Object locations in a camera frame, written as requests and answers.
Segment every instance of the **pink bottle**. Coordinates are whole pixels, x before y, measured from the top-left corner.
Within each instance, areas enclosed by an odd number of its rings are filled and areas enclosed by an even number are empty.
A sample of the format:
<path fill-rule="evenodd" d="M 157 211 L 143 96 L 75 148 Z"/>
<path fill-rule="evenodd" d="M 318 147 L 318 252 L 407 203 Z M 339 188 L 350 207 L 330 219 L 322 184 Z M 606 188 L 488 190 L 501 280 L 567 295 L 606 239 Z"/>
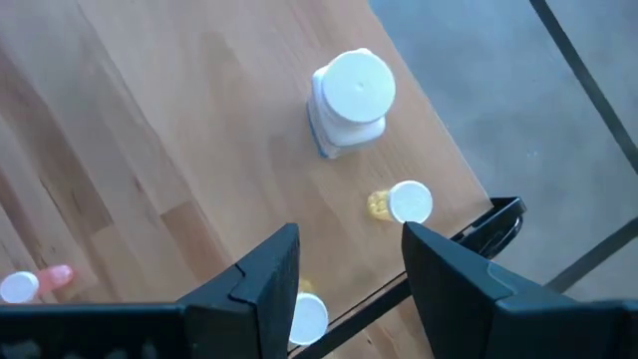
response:
<path fill-rule="evenodd" d="M 19 271 L 0 283 L 0 297 L 7 303 L 28 303 L 36 296 L 69 284 L 75 273 L 69 265 L 54 265 L 37 273 Z"/>

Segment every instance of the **wooden table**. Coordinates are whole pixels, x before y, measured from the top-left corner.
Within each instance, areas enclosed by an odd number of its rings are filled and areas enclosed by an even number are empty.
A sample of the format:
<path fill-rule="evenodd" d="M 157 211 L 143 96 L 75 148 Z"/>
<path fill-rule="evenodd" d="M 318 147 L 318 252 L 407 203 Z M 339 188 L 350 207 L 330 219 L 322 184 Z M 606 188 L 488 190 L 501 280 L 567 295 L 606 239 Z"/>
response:
<path fill-rule="evenodd" d="M 319 159 L 310 76 L 360 47 L 396 77 L 388 130 Z M 443 235 L 490 207 L 364 0 L 5 0 L 0 72 L 0 274 L 79 273 L 44 301 L 175 300 L 293 221 L 335 318 L 403 270 L 371 191 L 424 182 Z"/>

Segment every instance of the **yellow liquid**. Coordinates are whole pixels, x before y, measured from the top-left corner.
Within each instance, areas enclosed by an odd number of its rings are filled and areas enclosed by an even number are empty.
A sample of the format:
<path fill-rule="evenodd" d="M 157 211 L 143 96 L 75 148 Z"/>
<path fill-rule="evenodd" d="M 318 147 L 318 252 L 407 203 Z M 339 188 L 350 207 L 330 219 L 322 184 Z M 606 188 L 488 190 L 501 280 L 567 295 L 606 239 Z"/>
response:
<path fill-rule="evenodd" d="M 377 190 L 368 196 L 368 213 L 376 219 L 394 220 L 388 211 L 388 190 Z"/>

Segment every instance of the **white bottle cap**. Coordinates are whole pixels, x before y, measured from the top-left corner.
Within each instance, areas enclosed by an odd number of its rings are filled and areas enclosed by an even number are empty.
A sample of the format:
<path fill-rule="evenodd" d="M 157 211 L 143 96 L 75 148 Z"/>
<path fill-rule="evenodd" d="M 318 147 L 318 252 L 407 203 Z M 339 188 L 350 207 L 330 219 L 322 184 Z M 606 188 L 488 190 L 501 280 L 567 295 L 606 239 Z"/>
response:
<path fill-rule="evenodd" d="M 40 288 L 38 277 L 27 271 L 15 272 L 0 283 L 0 297 L 7 303 L 28 303 Z"/>
<path fill-rule="evenodd" d="M 400 223 L 425 222 L 432 213 L 432 206 L 430 190 L 415 180 L 395 184 L 388 194 L 388 210 Z"/>
<path fill-rule="evenodd" d="M 288 340 L 296 345 L 310 345 L 319 340 L 327 329 L 328 310 L 321 299 L 310 293 L 297 294 Z"/>
<path fill-rule="evenodd" d="M 367 49 L 337 56 L 321 80 L 326 104 L 346 121 L 365 124 L 382 118 L 395 100 L 388 65 Z"/>

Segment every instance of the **floor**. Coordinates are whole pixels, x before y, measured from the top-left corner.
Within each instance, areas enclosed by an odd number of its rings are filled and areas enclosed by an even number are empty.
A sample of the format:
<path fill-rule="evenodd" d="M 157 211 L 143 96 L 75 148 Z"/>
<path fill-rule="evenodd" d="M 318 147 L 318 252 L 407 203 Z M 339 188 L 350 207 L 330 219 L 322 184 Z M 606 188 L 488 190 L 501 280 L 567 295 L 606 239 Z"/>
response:
<path fill-rule="evenodd" d="M 498 263 L 548 283 L 638 215 L 636 173 L 529 1 L 370 4 L 488 193 L 527 204 L 523 230 Z M 627 46 L 638 5 L 606 4 L 548 1 L 638 141 L 638 48 Z M 630 242 L 566 294 L 638 297 L 637 256 Z"/>

